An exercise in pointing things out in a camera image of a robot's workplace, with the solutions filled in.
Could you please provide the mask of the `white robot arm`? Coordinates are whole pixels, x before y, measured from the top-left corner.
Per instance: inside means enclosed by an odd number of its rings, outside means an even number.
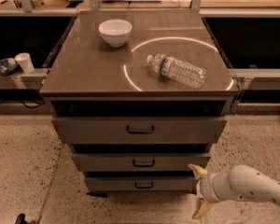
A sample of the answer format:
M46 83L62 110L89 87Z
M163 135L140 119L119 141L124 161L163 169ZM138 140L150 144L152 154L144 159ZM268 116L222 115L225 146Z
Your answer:
M280 207L280 182L250 166L236 165L227 173L217 174L195 164L189 164L189 168L200 187L193 219L205 217L214 203L224 201L266 201Z

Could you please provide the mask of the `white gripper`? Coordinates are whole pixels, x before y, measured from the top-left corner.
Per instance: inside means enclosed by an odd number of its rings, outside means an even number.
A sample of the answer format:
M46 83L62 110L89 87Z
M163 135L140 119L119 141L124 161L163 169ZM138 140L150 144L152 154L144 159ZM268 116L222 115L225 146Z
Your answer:
M200 180L200 193L203 198L198 198L193 219L201 219L212 209L212 203L230 200L232 191L227 174L210 174L199 165L189 164L196 179Z

